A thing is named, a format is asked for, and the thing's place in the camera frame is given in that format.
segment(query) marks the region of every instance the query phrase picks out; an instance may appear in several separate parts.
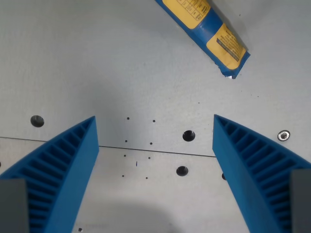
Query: yellow label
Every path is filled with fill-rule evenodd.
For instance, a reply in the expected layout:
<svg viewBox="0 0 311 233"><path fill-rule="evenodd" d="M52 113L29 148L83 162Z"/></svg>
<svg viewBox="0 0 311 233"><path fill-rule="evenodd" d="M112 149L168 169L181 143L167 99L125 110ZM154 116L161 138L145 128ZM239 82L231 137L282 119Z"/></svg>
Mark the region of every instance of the yellow label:
<svg viewBox="0 0 311 233"><path fill-rule="evenodd" d="M246 53L246 49L239 44L225 24L220 27L206 46L228 69L238 68Z"/></svg>
<svg viewBox="0 0 311 233"><path fill-rule="evenodd" d="M206 0L163 0L163 3L190 29L198 26L210 10Z"/></svg>

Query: small hole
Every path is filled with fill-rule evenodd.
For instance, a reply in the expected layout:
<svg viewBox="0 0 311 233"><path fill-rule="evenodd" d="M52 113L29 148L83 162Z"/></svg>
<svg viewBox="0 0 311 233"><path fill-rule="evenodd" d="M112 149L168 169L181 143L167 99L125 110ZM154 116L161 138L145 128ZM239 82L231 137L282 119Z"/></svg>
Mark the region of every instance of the small hole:
<svg viewBox="0 0 311 233"><path fill-rule="evenodd" d="M195 138L195 133L192 130L187 130L183 133L183 139L186 142L191 142Z"/></svg>
<svg viewBox="0 0 311 233"><path fill-rule="evenodd" d="M42 127L44 125L44 119L41 116L34 115L30 118L30 123L35 127Z"/></svg>
<svg viewBox="0 0 311 233"><path fill-rule="evenodd" d="M178 176L186 176L188 174L189 170L185 166L180 166L177 168L176 173Z"/></svg>

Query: blue and yellow wrapper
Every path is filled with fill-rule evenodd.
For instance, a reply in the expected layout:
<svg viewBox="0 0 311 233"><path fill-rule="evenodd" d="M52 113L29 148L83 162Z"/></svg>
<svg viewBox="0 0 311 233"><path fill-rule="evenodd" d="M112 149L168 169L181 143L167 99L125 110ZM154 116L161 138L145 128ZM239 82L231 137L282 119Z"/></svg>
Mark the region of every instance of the blue and yellow wrapper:
<svg viewBox="0 0 311 233"><path fill-rule="evenodd" d="M218 65L236 78L250 56L206 0L156 0L192 40Z"/></svg>

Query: metal screw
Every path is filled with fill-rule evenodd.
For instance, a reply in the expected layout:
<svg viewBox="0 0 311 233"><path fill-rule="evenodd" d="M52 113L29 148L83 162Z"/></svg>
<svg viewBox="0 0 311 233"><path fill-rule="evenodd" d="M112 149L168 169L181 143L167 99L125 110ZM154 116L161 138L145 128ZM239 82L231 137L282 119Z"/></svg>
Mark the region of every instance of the metal screw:
<svg viewBox="0 0 311 233"><path fill-rule="evenodd" d="M290 138L291 133L288 130L282 130L281 132L278 133L277 138L280 141L286 141Z"/></svg>

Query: screw hole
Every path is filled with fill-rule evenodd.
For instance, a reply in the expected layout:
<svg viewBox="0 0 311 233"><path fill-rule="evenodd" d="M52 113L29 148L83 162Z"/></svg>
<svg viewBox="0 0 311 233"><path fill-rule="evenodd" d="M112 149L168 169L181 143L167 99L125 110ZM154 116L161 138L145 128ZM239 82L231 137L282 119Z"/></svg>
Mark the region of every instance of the screw hole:
<svg viewBox="0 0 311 233"><path fill-rule="evenodd" d="M290 138L291 133L288 130L282 130L278 133L277 138L280 141L286 141Z"/></svg>
<svg viewBox="0 0 311 233"><path fill-rule="evenodd" d="M41 116L34 115L30 118L30 123L33 126L40 128L44 125L44 119Z"/></svg>
<svg viewBox="0 0 311 233"><path fill-rule="evenodd" d="M183 139L186 142L191 142L194 140L194 138L195 138L195 133L192 130L187 130L183 133Z"/></svg>
<svg viewBox="0 0 311 233"><path fill-rule="evenodd" d="M189 170L186 166L180 166L177 168L176 173L178 176L186 176L188 174Z"/></svg>

